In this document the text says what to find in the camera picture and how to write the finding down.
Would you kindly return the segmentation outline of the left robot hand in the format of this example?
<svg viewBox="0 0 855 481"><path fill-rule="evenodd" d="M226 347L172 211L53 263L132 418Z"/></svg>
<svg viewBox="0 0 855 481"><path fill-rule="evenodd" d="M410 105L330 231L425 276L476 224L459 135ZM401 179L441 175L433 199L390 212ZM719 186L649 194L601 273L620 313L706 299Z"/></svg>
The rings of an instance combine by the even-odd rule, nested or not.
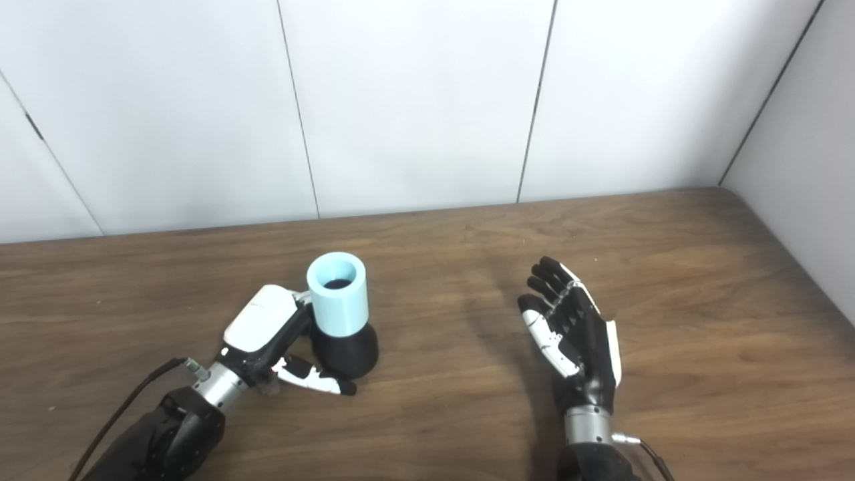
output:
<svg viewBox="0 0 855 481"><path fill-rule="evenodd" d="M278 381L333 395L354 396L353 381L334 377L287 351L314 321L311 293L265 285L226 327L210 377L196 390L224 411L241 393Z"/></svg>

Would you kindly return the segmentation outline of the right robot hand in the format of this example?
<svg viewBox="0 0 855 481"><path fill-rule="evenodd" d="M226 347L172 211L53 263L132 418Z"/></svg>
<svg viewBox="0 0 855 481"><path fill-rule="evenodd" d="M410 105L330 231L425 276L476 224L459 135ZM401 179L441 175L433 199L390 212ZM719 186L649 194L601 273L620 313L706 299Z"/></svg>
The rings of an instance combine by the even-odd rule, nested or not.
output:
<svg viewBox="0 0 855 481"><path fill-rule="evenodd" d="M607 321L580 277L558 260L543 256L532 265L532 289L517 305L532 340L556 372L556 407L564 413L595 407L614 413L622 361L617 324Z"/></svg>

